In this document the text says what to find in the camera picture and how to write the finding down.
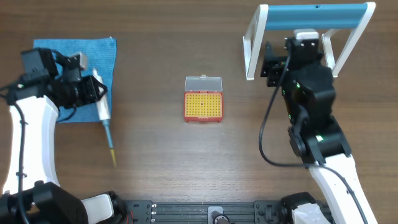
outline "blue towel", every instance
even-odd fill
[[[88,68],[82,71],[82,76],[92,75],[93,68],[97,69],[98,74],[108,87],[106,94],[110,113],[112,113],[112,82],[113,68],[116,60],[116,39],[39,39],[34,40],[33,47],[46,47],[58,50],[61,54],[68,56],[76,52],[83,52],[88,57]],[[57,65],[58,71],[62,72],[62,67]],[[66,110],[60,108],[61,115],[58,119],[66,118],[73,109]],[[96,122],[100,121],[96,104],[85,105],[77,108],[73,117],[63,123],[72,122]]]

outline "tabletop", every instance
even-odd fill
[[[322,3],[359,2],[357,0]],[[259,128],[273,88],[246,81],[242,36],[259,4],[319,1],[146,0],[11,1],[0,7],[0,85],[22,72],[19,52],[34,39],[117,39],[111,130],[113,167],[100,123],[57,124],[55,167],[63,189],[86,198],[114,190],[124,199],[165,202],[253,202],[322,192],[305,169],[272,167],[260,156]],[[335,80],[333,114],[353,150],[362,188],[379,223],[398,210],[398,2],[376,10]],[[333,36],[335,54],[348,38]],[[282,46],[292,31],[266,31]],[[262,60],[263,48],[259,61]],[[185,77],[222,77],[221,123],[186,123]],[[0,182],[10,163],[9,107],[0,106]],[[278,95],[264,132],[275,161],[299,162]]]

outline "wooden surface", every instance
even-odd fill
[[[277,200],[302,191],[323,198],[308,171],[272,167],[258,151],[273,89],[259,78],[259,66],[256,79],[245,80],[242,36],[260,3],[320,2],[2,0],[0,84],[22,73],[19,52],[34,39],[112,36],[118,42],[111,124],[118,167],[113,168],[100,124],[58,124],[55,167],[65,190],[80,198],[115,190],[125,199],[166,202]],[[398,209],[397,7],[397,1],[376,1],[373,18],[335,81],[333,112],[379,223],[396,223]],[[333,38],[336,54],[348,33]],[[282,46],[288,35],[266,32],[265,37]],[[220,124],[183,120],[185,77],[201,74],[223,79]],[[288,143],[285,111],[278,96],[264,148],[274,160],[299,161]],[[12,133],[5,103],[0,125],[3,183]]]

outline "green light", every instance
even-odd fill
[[[318,140],[318,142],[320,142],[320,141],[322,141],[323,140],[323,137],[322,136],[320,136],[320,135],[317,135],[317,136],[315,136],[316,137],[316,139]]]

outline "blue bar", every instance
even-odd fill
[[[367,8],[366,3],[269,6],[266,30],[356,28]]]

